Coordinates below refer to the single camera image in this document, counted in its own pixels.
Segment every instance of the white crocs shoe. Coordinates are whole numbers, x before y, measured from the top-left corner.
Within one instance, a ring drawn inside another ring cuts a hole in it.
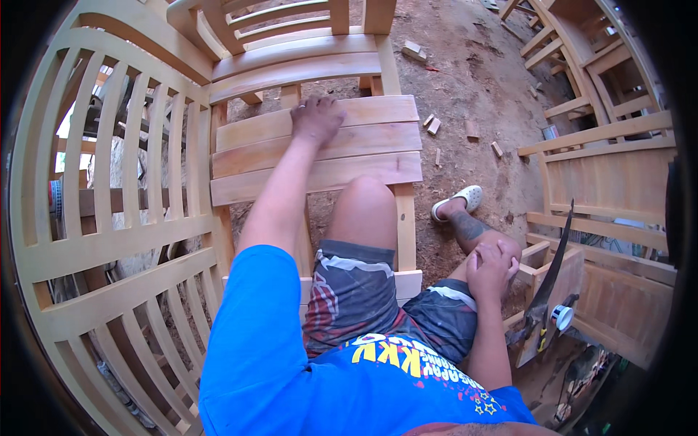
[[[446,223],[448,221],[437,217],[436,209],[438,209],[440,205],[446,203],[448,200],[456,197],[464,198],[468,202],[466,205],[466,212],[471,213],[477,209],[477,207],[480,205],[480,201],[482,201],[482,188],[480,188],[478,185],[470,185],[469,187],[457,192],[453,197],[447,198],[446,200],[441,200],[440,202],[434,204],[431,207],[431,217],[434,221],[437,223]]]

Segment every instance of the shorts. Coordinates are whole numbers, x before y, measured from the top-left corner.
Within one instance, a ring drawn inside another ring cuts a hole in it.
[[[477,306],[468,283],[439,280],[398,306],[395,250],[323,239],[315,256],[310,302],[303,324],[309,357],[367,333],[424,341],[457,365],[470,352]]]

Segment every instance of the blue t-shirt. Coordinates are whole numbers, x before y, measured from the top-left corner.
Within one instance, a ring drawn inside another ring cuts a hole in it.
[[[214,435],[402,435],[433,422],[535,420],[513,386],[485,391],[412,338],[363,335],[308,359],[300,281],[280,248],[233,262],[211,330],[199,410]]]

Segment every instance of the person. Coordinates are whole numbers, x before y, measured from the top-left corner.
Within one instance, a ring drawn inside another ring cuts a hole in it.
[[[400,308],[394,196],[372,177],[351,181],[319,243],[301,327],[289,253],[315,155],[346,113],[310,97],[290,114],[290,146],[243,226],[211,329],[199,396],[206,434],[546,434],[512,386],[501,317],[521,249],[470,216],[477,186],[432,211],[466,261]],[[466,375],[456,364],[468,355]]]

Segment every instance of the hand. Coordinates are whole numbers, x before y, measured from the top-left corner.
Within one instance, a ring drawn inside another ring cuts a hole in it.
[[[468,260],[468,289],[478,305],[501,304],[500,296],[519,270],[519,262],[512,249],[502,241],[497,241],[497,246],[499,248],[479,243],[475,247],[475,255]],[[482,259],[480,266],[477,265],[478,256]]]
[[[298,106],[291,109],[292,138],[307,141],[318,148],[330,142],[346,116],[346,111],[337,110],[335,101],[336,98],[330,96],[301,99]]]

